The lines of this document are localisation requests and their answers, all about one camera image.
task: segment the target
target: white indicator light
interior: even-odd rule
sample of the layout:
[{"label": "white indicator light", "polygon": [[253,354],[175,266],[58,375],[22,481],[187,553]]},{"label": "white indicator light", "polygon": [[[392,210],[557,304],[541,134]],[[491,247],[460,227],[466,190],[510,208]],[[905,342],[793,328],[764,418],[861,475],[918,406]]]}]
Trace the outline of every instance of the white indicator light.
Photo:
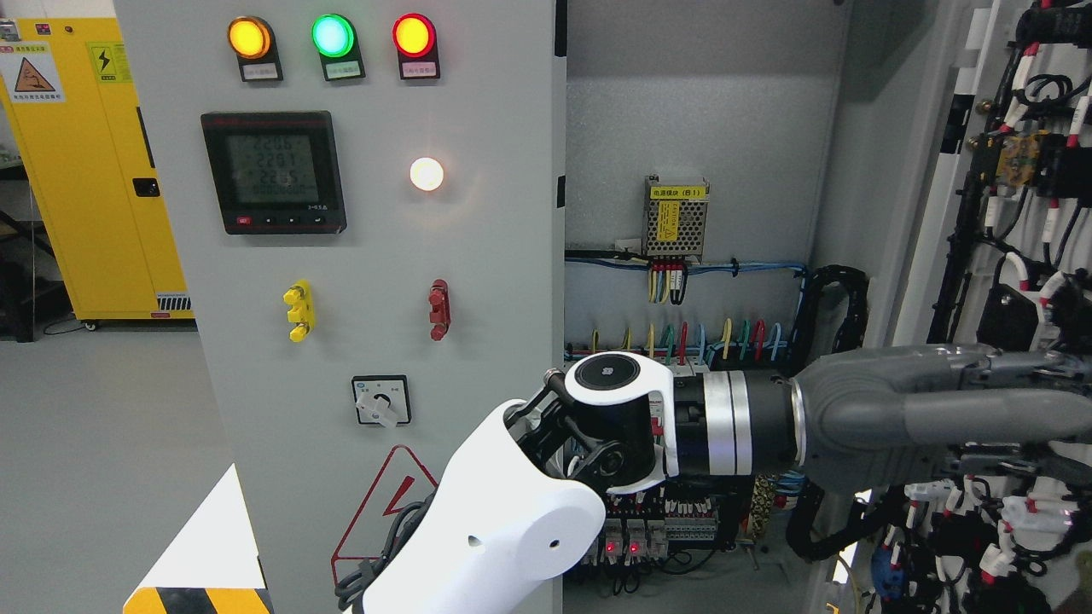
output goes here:
[{"label": "white indicator light", "polygon": [[443,167],[430,157],[418,157],[410,166],[410,180],[418,189],[430,192],[443,182]]}]

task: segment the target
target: yellow black hazard stripe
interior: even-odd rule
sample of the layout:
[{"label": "yellow black hazard stripe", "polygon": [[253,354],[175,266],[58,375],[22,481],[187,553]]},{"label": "yellow black hazard stripe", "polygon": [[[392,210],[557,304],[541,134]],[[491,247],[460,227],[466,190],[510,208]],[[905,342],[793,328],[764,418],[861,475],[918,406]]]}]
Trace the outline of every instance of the yellow black hazard stripe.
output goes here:
[{"label": "yellow black hazard stripe", "polygon": [[273,614],[265,589],[136,589],[122,614]]}]

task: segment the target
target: blue component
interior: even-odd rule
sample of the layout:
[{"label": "blue component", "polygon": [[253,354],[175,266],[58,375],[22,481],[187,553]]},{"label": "blue component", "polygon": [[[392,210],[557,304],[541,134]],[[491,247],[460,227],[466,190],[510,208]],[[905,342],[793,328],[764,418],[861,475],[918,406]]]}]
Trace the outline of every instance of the blue component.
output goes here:
[{"label": "blue component", "polygon": [[873,553],[873,586],[880,599],[899,600],[906,593],[906,571],[891,569],[891,551],[882,547]]}]

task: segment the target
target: yellow power supply label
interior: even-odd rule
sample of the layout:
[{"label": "yellow power supply label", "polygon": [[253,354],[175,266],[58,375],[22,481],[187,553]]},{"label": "yellow power supply label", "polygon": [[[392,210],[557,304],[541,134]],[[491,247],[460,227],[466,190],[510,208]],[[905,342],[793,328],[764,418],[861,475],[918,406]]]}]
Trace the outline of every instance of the yellow power supply label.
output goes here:
[{"label": "yellow power supply label", "polygon": [[657,241],[678,240],[680,204],[677,200],[660,201],[660,216],[656,219]]},{"label": "yellow power supply label", "polygon": [[649,200],[701,200],[708,197],[705,186],[651,186]]}]

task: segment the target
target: green indicator light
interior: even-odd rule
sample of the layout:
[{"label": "green indicator light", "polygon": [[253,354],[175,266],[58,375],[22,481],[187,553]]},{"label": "green indicator light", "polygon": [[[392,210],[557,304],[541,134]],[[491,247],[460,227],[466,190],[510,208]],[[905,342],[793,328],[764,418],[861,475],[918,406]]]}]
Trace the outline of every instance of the green indicator light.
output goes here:
[{"label": "green indicator light", "polygon": [[328,58],[340,58],[348,54],[356,43],[353,24],[341,15],[322,15],[311,26],[311,39],[319,52]]}]

